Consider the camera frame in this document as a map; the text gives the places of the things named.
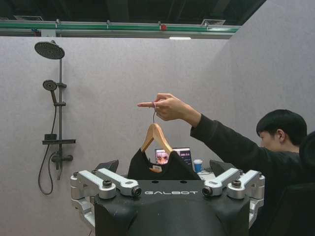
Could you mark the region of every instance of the man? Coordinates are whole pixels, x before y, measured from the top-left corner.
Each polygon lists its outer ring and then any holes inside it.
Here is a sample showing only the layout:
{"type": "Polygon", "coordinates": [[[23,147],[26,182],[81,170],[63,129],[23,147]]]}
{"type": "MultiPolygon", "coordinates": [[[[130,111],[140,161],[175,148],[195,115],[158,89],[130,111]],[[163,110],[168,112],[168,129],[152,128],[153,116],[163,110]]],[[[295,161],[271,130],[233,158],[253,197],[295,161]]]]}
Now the man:
{"type": "MultiPolygon", "coordinates": [[[[211,120],[171,94],[159,93],[154,101],[157,116],[162,120],[182,119],[192,128],[190,135],[205,143],[224,162],[244,172],[256,170],[266,177],[262,211],[251,227],[251,235],[265,235],[283,189],[307,181],[299,157],[299,145],[307,135],[304,119],[288,110],[275,110],[257,124],[261,147],[256,143],[211,120]]],[[[152,102],[139,107],[153,107],[152,102]]]]}

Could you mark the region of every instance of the laptop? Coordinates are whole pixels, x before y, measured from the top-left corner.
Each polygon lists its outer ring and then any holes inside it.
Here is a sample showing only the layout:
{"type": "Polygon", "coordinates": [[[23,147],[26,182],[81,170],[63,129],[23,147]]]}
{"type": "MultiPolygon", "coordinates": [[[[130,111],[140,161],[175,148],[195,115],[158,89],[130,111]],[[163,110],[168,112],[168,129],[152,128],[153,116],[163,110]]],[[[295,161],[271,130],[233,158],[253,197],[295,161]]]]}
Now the laptop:
{"type": "MultiPolygon", "coordinates": [[[[192,161],[191,161],[191,153],[189,147],[180,147],[180,148],[173,148],[174,151],[185,161],[187,165],[193,170],[192,168],[192,161]]],[[[156,156],[156,163],[159,165],[165,165],[168,162],[168,154],[165,152],[164,149],[155,149],[155,156],[156,156]]]]}

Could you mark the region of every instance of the ear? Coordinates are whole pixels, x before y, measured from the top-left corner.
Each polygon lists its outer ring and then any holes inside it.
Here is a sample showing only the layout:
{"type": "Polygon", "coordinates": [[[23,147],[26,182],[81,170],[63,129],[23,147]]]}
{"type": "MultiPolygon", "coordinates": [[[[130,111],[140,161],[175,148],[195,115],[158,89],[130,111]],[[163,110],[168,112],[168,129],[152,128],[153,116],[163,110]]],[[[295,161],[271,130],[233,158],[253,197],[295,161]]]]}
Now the ear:
{"type": "Polygon", "coordinates": [[[283,143],[284,140],[285,140],[285,132],[282,129],[277,129],[276,134],[277,134],[277,136],[279,138],[279,142],[283,143]]]}

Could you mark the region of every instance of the logo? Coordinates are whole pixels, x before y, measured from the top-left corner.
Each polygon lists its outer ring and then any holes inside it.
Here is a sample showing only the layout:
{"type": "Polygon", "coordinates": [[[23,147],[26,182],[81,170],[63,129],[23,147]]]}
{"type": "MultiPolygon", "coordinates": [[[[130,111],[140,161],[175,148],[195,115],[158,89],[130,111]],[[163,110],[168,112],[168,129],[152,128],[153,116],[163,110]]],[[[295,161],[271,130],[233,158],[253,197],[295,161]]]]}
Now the logo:
{"type": "Polygon", "coordinates": [[[156,194],[161,194],[161,195],[188,195],[188,194],[194,194],[196,195],[198,191],[172,191],[169,193],[166,193],[164,191],[146,191],[144,194],[147,195],[156,195],[156,194]]]}

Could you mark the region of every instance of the sleeve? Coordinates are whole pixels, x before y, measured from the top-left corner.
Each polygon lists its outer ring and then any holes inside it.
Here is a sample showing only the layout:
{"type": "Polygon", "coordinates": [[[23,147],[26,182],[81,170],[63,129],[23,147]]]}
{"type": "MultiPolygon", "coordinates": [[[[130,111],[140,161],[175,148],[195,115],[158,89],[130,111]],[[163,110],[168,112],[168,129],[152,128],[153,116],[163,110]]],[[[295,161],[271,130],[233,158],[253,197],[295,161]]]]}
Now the sleeve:
{"type": "Polygon", "coordinates": [[[283,178],[283,173],[288,172],[285,153],[261,148],[219,121],[210,120],[204,115],[201,115],[198,126],[191,128],[190,135],[204,142],[224,162],[232,163],[244,172],[260,171],[266,178],[274,178],[277,173],[282,173],[283,178]]]}

